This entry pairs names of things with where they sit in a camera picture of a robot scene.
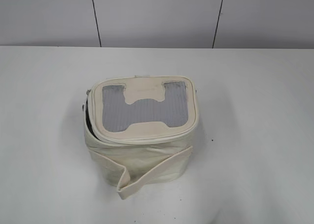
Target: bag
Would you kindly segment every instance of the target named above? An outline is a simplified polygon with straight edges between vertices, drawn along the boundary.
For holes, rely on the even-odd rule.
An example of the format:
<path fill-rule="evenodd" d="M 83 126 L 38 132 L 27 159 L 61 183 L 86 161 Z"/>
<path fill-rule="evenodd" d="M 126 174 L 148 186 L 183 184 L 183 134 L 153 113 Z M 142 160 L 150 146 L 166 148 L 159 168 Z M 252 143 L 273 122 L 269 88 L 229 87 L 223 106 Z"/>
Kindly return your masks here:
<path fill-rule="evenodd" d="M 195 93 L 181 76 L 111 79 L 87 91 L 85 142 L 122 199 L 183 174 L 199 119 Z"/>

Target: cream bag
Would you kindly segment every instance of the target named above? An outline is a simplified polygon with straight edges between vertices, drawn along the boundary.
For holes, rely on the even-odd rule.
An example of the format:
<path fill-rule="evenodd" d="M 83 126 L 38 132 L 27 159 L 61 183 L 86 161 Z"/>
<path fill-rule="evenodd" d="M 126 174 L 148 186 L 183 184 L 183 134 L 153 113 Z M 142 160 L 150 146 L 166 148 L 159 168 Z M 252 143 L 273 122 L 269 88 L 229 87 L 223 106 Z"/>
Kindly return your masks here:
<path fill-rule="evenodd" d="M 181 76 L 111 79 L 87 92 L 85 142 L 122 199 L 183 174 L 199 118 L 195 92 Z"/>

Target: mesh panel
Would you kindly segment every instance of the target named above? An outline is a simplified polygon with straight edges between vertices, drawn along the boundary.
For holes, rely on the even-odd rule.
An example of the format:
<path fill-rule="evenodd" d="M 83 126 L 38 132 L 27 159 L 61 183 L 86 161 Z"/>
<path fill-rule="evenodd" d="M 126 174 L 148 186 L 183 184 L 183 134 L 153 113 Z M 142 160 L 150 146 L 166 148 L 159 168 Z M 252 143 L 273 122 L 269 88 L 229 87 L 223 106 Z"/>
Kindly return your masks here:
<path fill-rule="evenodd" d="M 164 122 L 179 127 L 188 120 L 185 82 L 165 83 L 165 100 L 140 99 L 126 104 L 123 85 L 103 87 L 103 126 L 109 132 L 121 132 L 131 124 Z"/>

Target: white wall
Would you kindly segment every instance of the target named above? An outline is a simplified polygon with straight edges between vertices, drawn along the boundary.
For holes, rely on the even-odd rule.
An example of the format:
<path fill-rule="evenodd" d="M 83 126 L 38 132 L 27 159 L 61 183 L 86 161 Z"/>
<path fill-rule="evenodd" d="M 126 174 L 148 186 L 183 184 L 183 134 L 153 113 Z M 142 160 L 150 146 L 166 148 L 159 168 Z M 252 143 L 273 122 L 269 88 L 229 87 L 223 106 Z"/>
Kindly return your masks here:
<path fill-rule="evenodd" d="M 215 48 L 314 48 L 314 0 L 223 0 Z"/>
<path fill-rule="evenodd" d="M 91 0 L 0 0 L 0 45 L 98 47 Z"/>
<path fill-rule="evenodd" d="M 211 48 L 221 0 L 94 0 L 103 47 Z M 313 0 L 223 0 L 215 48 L 314 48 Z M 0 0 L 0 45 L 93 46 L 92 0 Z"/>
<path fill-rule="evenodd" d="M 211 48 L 221 0 L 94 0 L 103 47 Z"/>

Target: bag strap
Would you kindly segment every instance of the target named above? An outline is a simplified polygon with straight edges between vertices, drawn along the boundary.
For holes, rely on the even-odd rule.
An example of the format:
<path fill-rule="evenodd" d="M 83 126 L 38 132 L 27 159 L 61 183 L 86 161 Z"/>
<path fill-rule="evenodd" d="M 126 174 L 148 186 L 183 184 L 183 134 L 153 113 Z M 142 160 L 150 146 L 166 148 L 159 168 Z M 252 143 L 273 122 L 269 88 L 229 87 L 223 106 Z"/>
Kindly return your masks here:
<path fill-rule="evenodd" d="M 157 164 L 155 167 L 150 169 L 145 173 L 139 180 L 130 184 L 131 177 L 128 169 L 113 161 L 112 159 L 99 154 L 91 149 L 89 149 L 91 156 L 94 160 L 98 161 L 101 166 L 110 169 L 111 171 L 120 170 L 122 172 L 117 185 L 117 192 L 120 195 L 121 199 L 126 199 L 130 195 L 136 193 L 140 190 L 145 184 L 151 181 L 153 178 L 158 177 L 163 171 L 169 169 L 177 162 L 181 162 L 184 158 L 189 157 L 192 153 L 192 146 L 176 153 L 169 158 L 165 159 L 161 163 Z"/>

